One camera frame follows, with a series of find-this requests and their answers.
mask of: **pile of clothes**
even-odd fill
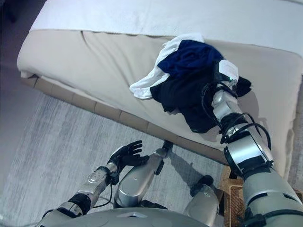
[[[201,92],[214,81],[214,64],[224,57],[211,45],[205,44],[201,34],[177,36],[164,44],[154,69],[147,77],[130,86],[134,96],[153,98],[164,111],[178,109],[192,132],[206,133],[215,126],[201,105]],[[251,83],[239,77],[237,95],[250,91]],[[213,92],[204,97],[205,106],[212,112]]]

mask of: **floor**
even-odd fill
[[[18,51],[44,0],[10,1],[18,20],[1,22],[0,65],[0,196],[27,118],[40,92],[20,83]]]

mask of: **white cloth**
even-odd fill
[[[31,30],[173,36],[200,32],[207,39],[303,56],[302,12],[303,5],[278,0],[48,0]]]
[[[168,55],[176,51],[179,48],[180,42],[182,40],[187,40],[187,39],[204,43],[204,39],[200,33],[179,35],[173,38],[172,40],[164,43],[163,44],[164,48],[160,51],[154,68],[150,71],[150,73],[146,77],[132,84],[129,87],[129,89],[131,90],[131,92],[133,92],[135,97],[140,99],[151,98],[152,94],[150,91],[150,87],[156,86],[166,81],[166,79],[169,77],[169,74],[163,72],[157,65]]]

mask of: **gray carpet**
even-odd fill
[[[163,143],[41,94],[11,166],[0,214],[13,225],[39,220],[46,210],[68,200],[87,175],[104,165],[117,147],[135,140],[143,140],[144,154],[152,153]],[[165,162],[145,199],[177,212],[183,212],[190,201],[190,186],[205,174],[211,175],[216,185],[223,169],[223,165],[177,146]],[[109,189],[102,197],[109,197]]]

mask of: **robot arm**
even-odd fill
[[[62,223],[71,218],[86,215],[92,209],[100,196],[109,184],[116,185],[119,181],[119,174],[125,166],[144,165],[149,157],[141,157],[142,141],[136,141],[120,147],[113,153],[106,166],[100,166],[91,173],[78,192],[67,202],[61,204],[55,210],[49,210],[38,223],[38,227],[47,227]]]
[[[224,155],[232,171],[244,180],[243,226],[302,226],[302,202],[273,168],[268,133],[252,118],[253,123],[248,123],[246,113],[239,108],[235,93],[237,78],[237,68],[232,63],[222,60],[215,66],[217,92],[212,107],[223,134],[222,143],[227,143]],[[267,144],[258,128],[267,134]]]

